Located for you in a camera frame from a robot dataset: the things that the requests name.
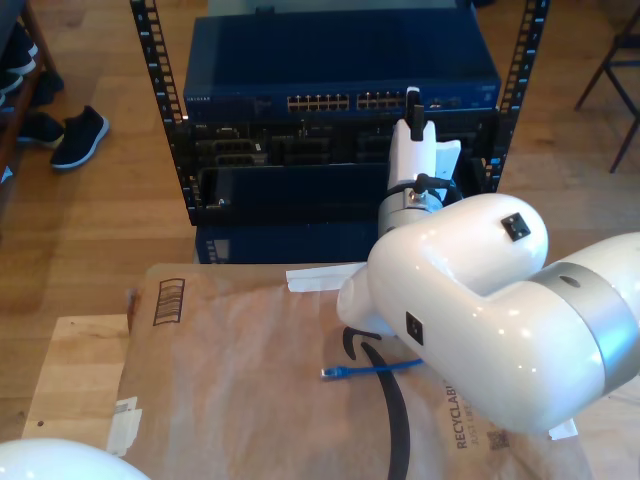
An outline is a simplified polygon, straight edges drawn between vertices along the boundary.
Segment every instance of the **black shoe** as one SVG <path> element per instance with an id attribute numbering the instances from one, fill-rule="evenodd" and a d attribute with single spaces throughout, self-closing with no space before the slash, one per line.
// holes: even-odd
<path id="1" fill-rule="evenodd" d="M 27 35 L 24 27 L 16 23 L 0 59 L 0 70 L 26 75 L 36 68 L 36 62 L 33 59 L 36 53 L 38 53 L 38 47 Z"/>
<path id="2" fill-rule="evenodd" d="M 64 122 L 64 138 L 51 157 L 54 170 L 68 170 L 85 163 L 109 131 L 109 121 L 89 106 Z"/>
<path id="3" fill-rule="evenodd" d="M 38 83 L 36 89 L 31 97 L 31 108 L 39 107 L 41 105 L 49 105 L 53 103 L 53 96 L 64 88 L 64 82 L 59 75 L 51 73 L 47 70 L 40 73 L 38 77 Z"/>
<path id="4" fill-rule="evenodd" d="M 22 84 L 22 75 L 0 71 L 0 93 L 9 93 Z"/>
<path id="5" fill-rule="evenodd" d="M 64 128 L 44 112 L 27 114 L 18 134 L 18 143 L 32 143 L 57 148 L 62 143 Z"/>

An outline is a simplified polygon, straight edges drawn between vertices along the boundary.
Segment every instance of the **white sticker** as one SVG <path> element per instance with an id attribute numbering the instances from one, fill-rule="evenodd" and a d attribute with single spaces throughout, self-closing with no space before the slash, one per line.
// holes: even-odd
<path id="1" fill-rule="evenodd" d="M 561 440 L 563 438 L 575 437 L 578 435 L 578 429 L 573 421 L 573 418 L 558 425 L 556 428 L 549 430 L 551 440 Z"/>
<path id="2" fill-rule="evenodd" d="M 287 283 L 290 292 L 323 292 L 340 290 L 342 284 L 366 263 L 335 265 L 332 267 L 289 270 Z"/>
<path id="3" fill-rule="evenodd" d="M 112 455 L 123 457 L 138 435 L 142 410 L 136 410 L 137 402 L 138 397 L 116 402 L 107 442 L 107 452 Z"/>

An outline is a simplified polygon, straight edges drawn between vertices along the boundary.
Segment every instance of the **black label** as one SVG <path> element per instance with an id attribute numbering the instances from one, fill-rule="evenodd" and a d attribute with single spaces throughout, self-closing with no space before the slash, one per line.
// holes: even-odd
<path id="1" fill-rule="evenodd" d="M 524 218 L 519 213 L 514 213 L 500 220 L 507 234 L 514 242 L 531 234 L 531 230 L 527 226 Z"/>
<path id="2" fill-rule="evenodd" d="M 184 285 L 184 278 L 170 278 L 160 282 L 156 314 L 153 317 L 154 326 L 163 323 L 180 323 Z"/>
<path id="3" fill-rule="evenodd" d="M 422 336 L 422 322 L 416 317 L 407 312 L 407 333 L 418 342 L 420 345 L 424 345 L 424 338 Z"/>

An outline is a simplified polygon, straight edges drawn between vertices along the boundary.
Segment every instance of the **qr code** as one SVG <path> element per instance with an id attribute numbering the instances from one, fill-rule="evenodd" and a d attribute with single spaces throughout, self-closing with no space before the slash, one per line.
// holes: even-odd
<path id="1" fill-rule="evenodd" d="M 491 451 L 509 448 L 509 438 L 505 430 L 487 432 L 487 438 L 489 439 L 489 449 Z"/>

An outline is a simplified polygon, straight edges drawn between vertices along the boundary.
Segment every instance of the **blue ethernet cable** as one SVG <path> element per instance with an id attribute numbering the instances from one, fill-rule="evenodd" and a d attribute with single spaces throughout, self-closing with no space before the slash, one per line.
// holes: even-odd
<path id="1" fill-rule="evenodd" d="M 323 368 L 320 372 L 320 378 L 323 380 L 341 380 L 348 378 L 351 375 L 369 375 L 378 372 L 392 372 L 395 370 L 405 370 L 407 368 L 422 365 L 424 360 L 418 358 L 411 362 L 393 363 L 386 367 L 364 367 L 364 368 L 351 368 L 344 365 L 338 365 L 332 368 Z"/>

